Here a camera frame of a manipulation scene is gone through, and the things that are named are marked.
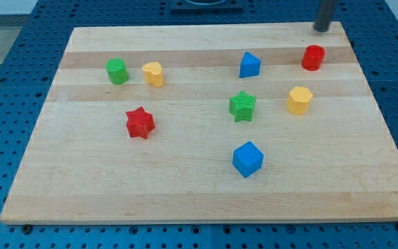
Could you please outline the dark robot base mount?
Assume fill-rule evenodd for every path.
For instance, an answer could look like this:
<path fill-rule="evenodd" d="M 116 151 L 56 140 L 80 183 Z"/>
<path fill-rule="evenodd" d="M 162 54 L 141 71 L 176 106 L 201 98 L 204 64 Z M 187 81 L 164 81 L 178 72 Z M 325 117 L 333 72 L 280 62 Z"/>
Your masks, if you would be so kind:
<path fill-rule="evenodd" d="M 242 10 L 243 0 L 168 0 L 171 12 Z"/>

